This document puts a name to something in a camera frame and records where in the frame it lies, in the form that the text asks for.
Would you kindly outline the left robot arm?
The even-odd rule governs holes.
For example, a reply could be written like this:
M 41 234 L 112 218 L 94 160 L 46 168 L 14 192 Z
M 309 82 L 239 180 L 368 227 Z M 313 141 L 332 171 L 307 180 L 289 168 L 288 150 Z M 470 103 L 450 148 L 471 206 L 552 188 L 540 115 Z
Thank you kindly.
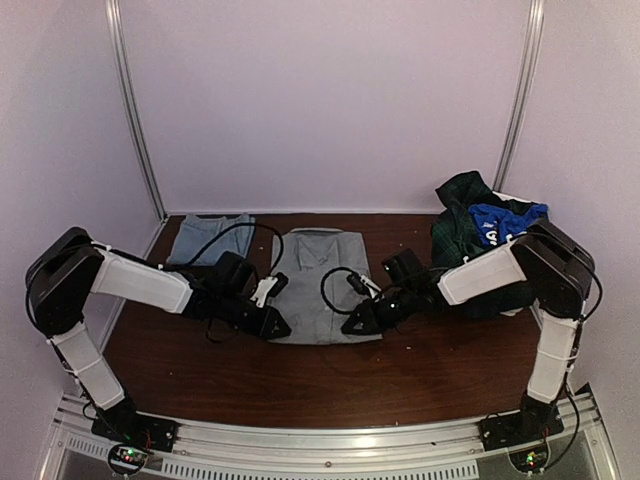
M 198 276 L 192 261 L 153 264 L 94 240 L 80 227 L 64 232 L 26 270 L 25 311 L 52 346 L 106 429 L 123 444 L 137 442 L 144 424 L 86 326 L 95 297 L 146 305 L 196 321 L 222 321 L 262 340 L 286 338 L 291 328 L 271 304 L 287 286 L 283 273 L 258 276 L 254 265 L 225 251 Z

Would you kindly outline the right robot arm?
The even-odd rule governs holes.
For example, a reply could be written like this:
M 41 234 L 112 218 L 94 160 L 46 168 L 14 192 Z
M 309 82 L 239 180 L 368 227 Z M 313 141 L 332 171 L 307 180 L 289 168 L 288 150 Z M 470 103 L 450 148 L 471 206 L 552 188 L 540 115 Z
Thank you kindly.
M 513 285 L 527 289 L 541 319 L 533 371 L 512 430 L 519 440 L 535 440 L 551 424 L 549 409 L 566 385 L 578 357 L 592 288 L 601 283 L 595 262 L 578 243 L 546 219 L 453 268 L 426 267 L 404 250 L 383 263 L 391 294 L 377 291 L 357 274 L 349 283 L 363 301 L 346 315 L 346 335 L 380 334 L 411 315 L 457 307 Z

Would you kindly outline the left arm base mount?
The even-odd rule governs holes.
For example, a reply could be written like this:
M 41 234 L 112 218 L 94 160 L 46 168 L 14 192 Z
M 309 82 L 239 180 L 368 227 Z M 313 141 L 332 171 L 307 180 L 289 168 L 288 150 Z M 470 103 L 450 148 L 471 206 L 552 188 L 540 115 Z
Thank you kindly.
M 172 452 L 176 421 L 139 413 L 128 394 L 110 408 L 99 407 L 93 400 L 89 405 L 95 412 L 91 432 L 115 442 L 106 454 L 115 475 L 128 479 L 141 472 L 156 452 Z

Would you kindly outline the light blue denim skirt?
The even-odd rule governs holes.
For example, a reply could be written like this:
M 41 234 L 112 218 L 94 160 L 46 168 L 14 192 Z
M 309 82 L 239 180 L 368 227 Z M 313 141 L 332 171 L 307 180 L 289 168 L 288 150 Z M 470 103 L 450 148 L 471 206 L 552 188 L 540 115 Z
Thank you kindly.
M 236 217 L 204 218 L 187 215 L 181 222 L 174 240 L 170 255 L 166 262 L 172 265 L 184 265 L 210 240 L 232 225 L 239 223 L 255 223 L 256 219 L 247 213 Z M 232 252 L 246 257 L 251 245 L 253 226 L 242 226 L 232 229 L 214 242 L 194 263 L 193 266 L 213 266 L 220 256 Z

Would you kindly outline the grey shirt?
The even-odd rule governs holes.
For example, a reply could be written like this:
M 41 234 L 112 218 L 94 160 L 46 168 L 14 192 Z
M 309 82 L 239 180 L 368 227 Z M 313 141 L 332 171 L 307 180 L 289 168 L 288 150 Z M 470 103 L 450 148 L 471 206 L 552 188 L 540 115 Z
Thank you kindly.
M 347 282 L 348 268 L 369 276 L 363 235 L 333 228 L 296 228 L 283 235 L 277 270 L 288 285 L 270 301 L 291 327 L 280 344 L 332 345 L 378 341 L 379 335 L 344 335 L 341 327 L 363 297 Z

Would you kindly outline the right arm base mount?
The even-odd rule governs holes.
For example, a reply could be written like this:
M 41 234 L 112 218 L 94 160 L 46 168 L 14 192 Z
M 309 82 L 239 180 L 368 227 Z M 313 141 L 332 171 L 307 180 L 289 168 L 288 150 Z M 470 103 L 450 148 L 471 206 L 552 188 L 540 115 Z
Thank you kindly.
M 564 431 L 555 402 L 543 403 L 524 394 L 514 413 L 487 415 L 478 424 L 485 451 L 505 449 L 521 474 L 543 473 L 551 464 L 549 437 Z

